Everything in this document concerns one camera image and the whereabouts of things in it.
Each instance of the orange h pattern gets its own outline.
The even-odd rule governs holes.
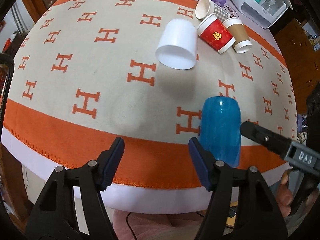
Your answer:
[[[26,45],[26,41],[29,40],[29,37],[25,38],[23,43],[20,45],[20,48],[24,48],[24,46]]]
[[[263,66],[261,64],[261,59],[259,57],[255,56],[254,54],[252,54],[252,56],[253,56],[253,58],[255,58],[257,60],[257,61],[254,60],[254,63],[263,69]]]
[[[219,95],[221,97],[229,97],[229,89],[232,89],[232,91],[234,92],[235,91],[235,87],[233,84],[231,85],[227,85],[225,83],[222,83],[220,79],[218,79],[219,81],[219,87],[225,87],[226,88],[226,95],[223,95],[221,92],[219,93]]]
[[[161,21],[161,17],[150,16],[150,15],[146,15],[146,14],[143,14],[142,17],[143,17],[143,18],[149,17],[150,20],[149,20],[148,22],[146,22],[146,21],[144,21],[144,20],[141,20],[141,21],[140,21],[140,24],[151,24],[151,25],[156,25],[157,27],[160,27],[160,23],[159,23],[159,22],[158,22],[158,23],[154,23],[154,22],[153,22],[153,19],[157,19],[157,20]]]
[[[190,15],[190,14],[188,14],[188,13],[193,14],[194,11],[188,11],[188,10],[183,9],[183,8],[181,8],[181,7],[179,7],[179,9],[178,9],[178,11],[177,11],[177,14],[182,14],[182,15],[188,16],[188,17],[190,17],[191,19],[193,19],[193,15]]]
[[[278,72],[277,72],[277,75],[278,75],[278,80],[283,84],[281,75]]]
[[[269,108],[269,105],[271,106],[271,100],[266,100],[265,98],[263,98],[263,102],[267,103],[267,108],[264,107],[264,112],[270,113],[272,115],[272,110]]]
[[[280,67],[281,67],[281,71],[285,74],[284,66],[282,66],[282,65],[280,64]]]
[[[265,56],[267,59],[269,59],[268,52],[265,51],[263,48],[261,48],[261,50],[262,50],[262,55]]]
[[[45,20],[45,21],[44,21],[44,25],[42,25],[42,26],[40,27],[40,29],[48,27],[48,26],[50,25],[50,22],[52,22],[53,20],[54,20],[54,18],[52,18],[52,19],[50,19],[50,20]]]
[[[79,8],[79,7],[81,7],[81,5],[84,4],[84,3],[85,3],[85,1],[83,1],[83,2],[75,2],[75,3],[73,4],[73,6],[71,6],[68,10],[73,9],[73,8]]]
[[[131,6],[132,5],[132,3],[129,3],[129,2],[135,2],[136,0],[119,0],[119,2],[123,2],[124,1],[124,3],[116,3],[115,5],[127,5],[127,6]]]
[[[77,20],[77,22],[79,22],[79,21],[89,21],[89,22],[91,22],[91,20],[93,19],[93,17],[89,18],[89,16],[90,16],[90,15],[96,15],[96,14],[97,14],[97,12],[94,12],[94,13],[83,13],[82,16],[85,16],[85,17],[84,17],[84,18],[79,18],[79,19]]]
[[[51,35],[50,39],[45,40],[43,44],[45,44],[46,42],[52,42],[52,43],[54,43],[54,41],[56,40],[56,38],[53,38],[53,37],[54,37],[55,35],[59,35],[60,32],[61,32],[61,31],[58,31],[58,32],[50,32],[49,35],[48,35],[48,36]]]
[[[245,65],[242,65],[240,62],[239,62],[239,64],[240,64],[240,67],[244,68],[244,70],[245,70],[245,74],[243,71],[241,71],[242,77],[247,77],[253,81],[253,77],[248,75],[248,71],[251,72],[250,67],[246,67]]]
[[[282,130],[283,130],[282,126],[278,125],[278,131],[279,131],[280,135],[282,135]]]
[[[116,29],[116,30],[106,30],[106,29],[101,28],[101,29],[99,30],[99,33],[102,33],[102,32],[106,32],[106,35],[104,36],[104,38],[96,37],[96,39],[94,40],[94,42],[97,42],[97,41],[110,41],[111,43],[115,43],[116,38],[109,39],[108,36],[109,36],[109,33],[118,34],[119,29]]]
[[[67,60],[71,60],[73,54],[70,55],[61,55],[60,53],[58,54],[56,59],[61,59],[60,64],[57,66],[55,64],[53,64],[51,71],[56,70],[63,70],[63,72],[65,73],[67,71],[68,65],[62,66],[62,63],[65,59]]]
[[[200,126],[197,128],[192,128],[192,117],[196,116],[199,120],[201,120],[201,111],[198,112],[191,112],[182,110],[180,106],[177,107],[177,116],[180,117],[181,115],[188,116],[188,127],[182,127],[179,123],[176,124],[176,134],[180,134],[180,132],[194,132],[199,134],[200,133]]]
[[[23,56],[23,57],[22,57],[23,62],[22,62],[22,64],[19,65],[18,69],[19,69],[19,68],[24,69],[25,66],[26,66],[25,61],[26,61],[26,60],[29,60],[29,58],[30,58],[30,55],[29,55],[28,57]]]
[[[76,98],[78,98],[79,96],[84,97],[83,108],[79,108],[76,104],[74,104],[73,109],[72,109],[72,113],[75,114],[76,112],[80,112],[83,114],[91,115],[92,119],[96,119],[97,109],[94,108],[92,110],[88,110],[87,106],[88,106],[89,98],[93,98],[95,102],[99,101],[100,92],[97,92],[96,94],[85,93],[85,92],[82,92],[80,88],[78,88],[77,93],[76,93]]]
[[[26,86],[29,86],[29,87],[28,87],[28,92],[26,93],[26,92],[24,91],[23,94],[22,94],[22,97],[27,97],[27,98],[29,98],[29,99],[31,100],[32,97],[33,97],[33,93],[30,94],[30,89],[31,89],[31,87],[35,88],[36,83],[37,83],[36,81],[34,81],[34,82],[29,82],[29,80],[27,80]]]
[[[291,96],[288,94],[289,104],[292,104]]]
[[[52,8],[48,9],[42,16],[47,16],[48,12],[50,12]]]
[[[274,94],[277,94],[277,95],[279,96],[279,92],[277,91],[277,88],[278,88],[277,84],[274,84],[272,81],[271,81],[271,84],[275,87],[275,88],[273,89],[273,93],[274,93]]]
[[[137,76],[133,76],[132,73],[128,73],[127,82],[131,82],[131,80],[136,80],[136,81],[149,83],[150,86],[153,87],[155,85],[155,78],[154,77],[144,78],[144,71],[146,68],[150,68],[153,72],[155,72],[156,71],[156,64],[153,63],[152,65],[149,65],[149,64],[144,64],[144,63],[138,63],[138,62],[135,62],[134,59],[132,59],[130,62],[130,67],[134,67],[134,66],[141,67],[140,75],[137,77]]]
[[[284,109],[284,112],[285,112],[285,117],[284,118],[286,120],[289,120],[289,115],[288,115],[289,114],[289,110],[288,109]]]
[[[256,124],[256,125],[259,125],[259,121],[253,122],[253,121],[250,121],[250,119],[248,119],[248,121],[249,121],[249,122],[252,122],[252,123],[254,123],[254,124]]]

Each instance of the white container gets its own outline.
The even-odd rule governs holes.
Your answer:
[[[242,14],[252,19],[264,29],[267,29],[271,25],[273,25],[288,8],[291,8],[293,10],[292,4],[289,0],[276,0],[275,6],[277,7],[277,10],[274,15],[268,13],[261,6],[265,0],[262,0],[262,3],[257,3],[255,0],[232,1]]]
[[[198,26],[197,32],[198,35],[201,36],[201,34],[206,30],[206,28],[209,27],[211,23],[219,19],[212,13],[209,16],[207,16]],[[220,54],[224,53],[227,49],[229,49],[234,43],[236,42],[236,39],[234,37],[231,38],[231,40],[226,43],[221,49],[218,50]]]
[[[173,19],[165,27],[156,49],[156,58],[175,69],[190,69],[196,64],[197,31],[184,19]]]
[[[217,16],[217,18],[222,22],[231,18],[227,11],[211,0],[200,0],[197,3],[195,12],[197,19],[202,20],[212,13],[215,14],[215,16]]]

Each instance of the table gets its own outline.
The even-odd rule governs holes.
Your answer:
[[[290,138],[296,138],[297,124],[290,75],[272,35],[230,0],[225,8],[247,25],[249,52],[229,49],[219,55],[199,40],[191,70],[156,60],[157,43],[171,19],[199,24],[196,3],[58,0],[15,57],[1,142],[48,179],[58,164],[79,167],[120,135],[125,153],[114,183],[102,192],[106,206],[158,214],[206,209],[211,194],[201,187],[187,146],[199,132],[206,98],[235,97],[242,121]],[[269,185],[288,168],[242,138],[239,168],[251,165]],[[80,197],[78,189],[75,196]]]

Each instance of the stitched hem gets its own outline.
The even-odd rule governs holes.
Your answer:
[[[69,169],[73,168],[79,168],[77,166],[74,166],[72,163],[69,163],[68,161],[64,161],[60,157],[51,154],[47,151],[44,151],[43,149],[39,148],[38,146],[34,145],[30,141],[26,140],[25,138],[21,137],[17,132],[15,132],[12,128],[10,128],[6,123],[3,124],[3,126],[19,141],[24,143],[26,146],[28,146],[30,149],[34,150],[35,152],[41,154],[42,156],[54,161],[55,163],[58,163],[62,166],[65,166]],[[165,185],[165,184],[152,184],[148,185],[145,183],[141,182],[135,182],[131,179],[123,179],[121,177],[114,177],[113,178],[113,183],[116,184],[122,184],[122,185],[127,185],[127,186],[133,186],[133,187],[144,187],[144,188],[154,188],[154,189],[184,189],[184,188],[196,188],[196,187],[201,187],[201,185]]]

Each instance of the pink fabric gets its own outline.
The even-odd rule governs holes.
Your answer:
[[[126,223],[129,212],[115,210],[113,217],[113,228],[119,240],[134,240],[134,237]],[[154,215],[131,213],[128,223],[134,231],[138,240],[149,236],[155,236],[173,228],[182,228],[190,225],[200,225],[202,217],[197,213]]]

